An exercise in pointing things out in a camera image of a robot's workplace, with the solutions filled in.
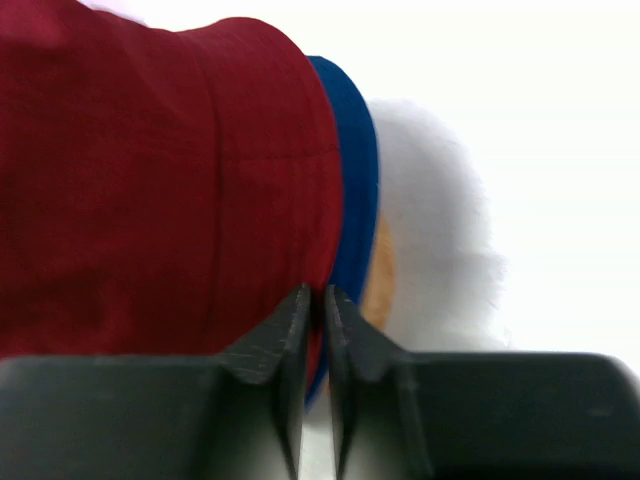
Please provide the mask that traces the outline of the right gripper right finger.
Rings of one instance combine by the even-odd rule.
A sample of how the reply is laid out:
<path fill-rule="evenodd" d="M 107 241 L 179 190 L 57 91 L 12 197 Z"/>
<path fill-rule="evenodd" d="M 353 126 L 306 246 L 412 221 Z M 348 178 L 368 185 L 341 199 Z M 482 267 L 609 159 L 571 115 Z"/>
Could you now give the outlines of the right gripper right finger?
<path fill-rule="evenodd" d="M 639 395 L 596 354 L 424 353 L 325 294 L 340 479 L 635 479 Z"/>

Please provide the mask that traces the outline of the blue bucket hat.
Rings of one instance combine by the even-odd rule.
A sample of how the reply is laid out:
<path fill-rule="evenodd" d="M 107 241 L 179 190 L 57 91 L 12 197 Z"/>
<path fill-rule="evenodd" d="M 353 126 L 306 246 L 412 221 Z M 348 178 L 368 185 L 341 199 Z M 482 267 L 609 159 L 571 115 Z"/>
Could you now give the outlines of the blue bucket hat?
<path fill-rule="evenodd" d="M 374 122 L 352 79 L 335 63 L 311 56 L 333 110 L 343 178 L 341 236 L 328 283 L 361 302 L 379 207 L 379 155 Z"/>

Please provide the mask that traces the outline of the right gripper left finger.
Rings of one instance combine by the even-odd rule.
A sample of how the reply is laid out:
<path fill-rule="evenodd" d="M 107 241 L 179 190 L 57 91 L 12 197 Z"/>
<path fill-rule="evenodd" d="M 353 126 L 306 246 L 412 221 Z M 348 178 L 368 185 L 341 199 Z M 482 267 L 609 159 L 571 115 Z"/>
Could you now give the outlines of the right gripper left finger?
<path fill-rule="evenodd" d="M 5 479 L 294 479 L 311 292 L 213 356 L 1 364 Z"/>

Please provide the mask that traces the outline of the dark red knit hat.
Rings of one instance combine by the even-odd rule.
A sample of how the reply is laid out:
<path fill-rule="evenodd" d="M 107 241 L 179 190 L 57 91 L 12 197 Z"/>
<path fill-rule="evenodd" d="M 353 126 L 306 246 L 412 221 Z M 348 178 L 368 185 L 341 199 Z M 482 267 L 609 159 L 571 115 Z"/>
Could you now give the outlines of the dark red knit hat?
<path fill-rule="evenodd" d="M 275 27 L 2 3 L 3 356 L 217 353 L 326 286 L 342 196 L 325 90 Z"/>

